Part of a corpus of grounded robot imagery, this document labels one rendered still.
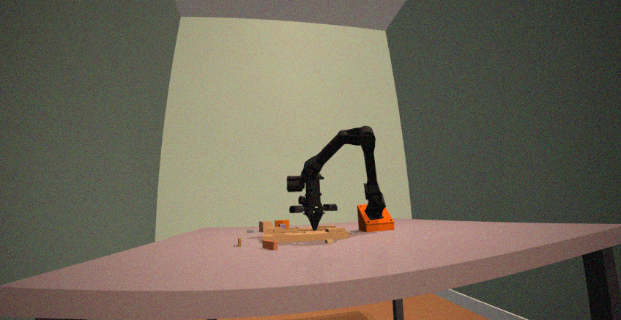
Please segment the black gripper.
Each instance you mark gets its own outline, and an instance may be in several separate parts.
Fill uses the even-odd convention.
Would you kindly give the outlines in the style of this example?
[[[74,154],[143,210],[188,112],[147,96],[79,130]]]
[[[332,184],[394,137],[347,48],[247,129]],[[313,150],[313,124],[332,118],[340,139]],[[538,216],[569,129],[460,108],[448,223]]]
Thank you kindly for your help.
[[[319,225],[319,221],[321,220],[321,217],[323,216],[323,214],[325,214],[324,211],[337,211],[338,206],[336,204],[324,204],[322,206],[320,191],[306,191],[305,196],[306,196],[306,205],[305,206],[303,205],[290,206],[289,213],[303,213],[304,212],[303,214],[308,217],[310,224],[312,226],[312,229],[316,231]],[[315,206],[318,208],[315,208]],[[309,207],[312,207],[312,208],[309,209]]]

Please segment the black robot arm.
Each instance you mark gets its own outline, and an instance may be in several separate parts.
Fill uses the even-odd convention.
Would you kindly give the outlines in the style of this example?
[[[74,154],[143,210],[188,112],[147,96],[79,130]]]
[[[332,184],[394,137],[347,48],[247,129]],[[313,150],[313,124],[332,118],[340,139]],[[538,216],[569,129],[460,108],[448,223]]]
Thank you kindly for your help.
[[[364,125],[349,130],[341,130],[316,156],[307,160],[300,176],[287,176],[287,191],[302,192],[320,191],[320,179],[324,177],[319,173],[323,165],[344,145],[351,144],[361,146],[365,169],[367,174],[367,183],[364,184],[365,197],[368,204],[364,209],[365,214],[370,220],[382,219],[383,210],[385,209],[384,196],[380,192],[376,165],[374,160],[376,138],[371,127]]]

